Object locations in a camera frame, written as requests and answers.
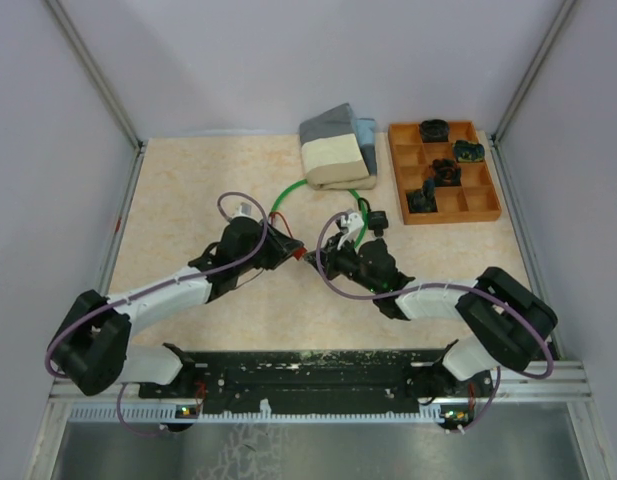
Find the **red cable seal lock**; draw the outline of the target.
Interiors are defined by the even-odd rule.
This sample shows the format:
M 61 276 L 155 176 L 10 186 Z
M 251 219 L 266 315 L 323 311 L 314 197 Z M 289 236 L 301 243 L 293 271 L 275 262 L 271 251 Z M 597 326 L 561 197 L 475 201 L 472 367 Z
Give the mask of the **red cable seal lock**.
M 272 212 L 270 212 L 269 213 L 269 220 L 270 220 L 270 222 L 272 224 L 274 224 L 276 220 L 280 220 L 283 223 L 283 225 L 285 227 L 285 230 L 286 230 L 286 233 L 288 234 L 288 236 L 290 238 L 294 239 L 294 235 L 293 235 L 293 232 L 292 232 L 292 230 L 290 228 L 290 225 L 289 225 L 286 217 L 281 212 L 279 212 L 279 211 L 272 211 Z M 306 248 L 304 246 L 299 247 L 297 250 L 295 250 L 293 252 L 293 257 L 296 260 L 301 260 L 306 252 L 307 252 L 307 250 L 306 250 Z

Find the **green cable lock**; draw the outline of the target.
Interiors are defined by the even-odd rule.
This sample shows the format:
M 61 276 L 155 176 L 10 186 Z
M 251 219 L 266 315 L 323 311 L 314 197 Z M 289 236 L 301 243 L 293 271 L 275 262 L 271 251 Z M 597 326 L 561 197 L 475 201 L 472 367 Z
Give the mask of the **green cable lock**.
M 301 188 L 301 187 L 306 186 L 306 185 L 307 185 L 307 181 L 306 180 L 299 180 L 299 181 L 291 184 L 290 186 L 288 186 L 286 189 L 284 189 L 278 195 L 278 197 L 275 199 L 275 201 L 273 202 L 273 205 L 272 205 L 271 210 L 269 212 L 269 219 L 270 220 L 274 220 L 274 218 L 276 216 L 282 217 L 282 214 L 280 213 L 280 210 L 279 210 L 279 207 L 282 204 L 282 202 L 292 192 L 294 192 L 298 188 Z M 355 246 L 359 247 L 361 245 L 364 237 L 365 237 L 366 232 L 367 232 L 367 214 L 368 214 L 369 203 L 368 203 L 367 200 L 362 198 L 355 189 L 348 189 L 348 192 L 355 199 L 355 201 L 357 203 L 357 207 L 358 207 L 359 213 L 361 214 L 362 220 L 363 220 L 363 227 L 360 230 L 360 233 L 358 234 L 358 236 L 357 236 L 357 238 L 355 240 Z

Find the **black Kaijing padlock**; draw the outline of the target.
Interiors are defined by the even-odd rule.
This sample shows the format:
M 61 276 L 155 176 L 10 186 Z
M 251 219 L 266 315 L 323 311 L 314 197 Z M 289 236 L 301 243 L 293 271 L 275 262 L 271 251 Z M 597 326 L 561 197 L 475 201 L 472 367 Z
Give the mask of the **black Kaijing padlock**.
M 364 218 L 366 228 L 372 232 L 375 238 L 383 237 L 389 227 L 386 212 L 383 210 L 373 210 L 369 201 L 364 197 L 360 197 L 357 200 L 357 204 Z

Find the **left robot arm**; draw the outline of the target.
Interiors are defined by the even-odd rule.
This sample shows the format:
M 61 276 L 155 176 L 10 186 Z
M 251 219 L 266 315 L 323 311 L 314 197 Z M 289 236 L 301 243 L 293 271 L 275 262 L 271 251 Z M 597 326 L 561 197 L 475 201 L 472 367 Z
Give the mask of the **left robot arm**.
M 47 347 L 44 364 L 86 396 L 114 384 L 153 384 L 172 395 L 189 394 L 196 384 L 193 361 L 178 347 L 146 347 L 132 339 L 147 328 L 233 291 L 244 274 L 274 270 L 299 257 L 302 241 L 269 221 L 237 216 L 221 238 L 174 274 L 125 293 L 81 293 Z

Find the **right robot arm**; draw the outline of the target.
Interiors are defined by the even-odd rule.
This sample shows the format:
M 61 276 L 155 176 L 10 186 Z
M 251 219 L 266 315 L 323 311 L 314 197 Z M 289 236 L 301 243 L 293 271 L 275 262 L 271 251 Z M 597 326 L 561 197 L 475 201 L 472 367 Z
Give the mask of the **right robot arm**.
M 472 335 L 449 346 L 434 372 L 436 387 L 446 395 L 458 395 L 471 377 L 495 367 L 537 380 L 554 371 L 547 340 L 557 315 L 499 267 L 486 268 L 474 281 L 422 282 L 399 271 L 384 241 L 356 249 L 337 238 L 304 260 L 333 292 L 370 301 L 390 319 L 464 322 Z

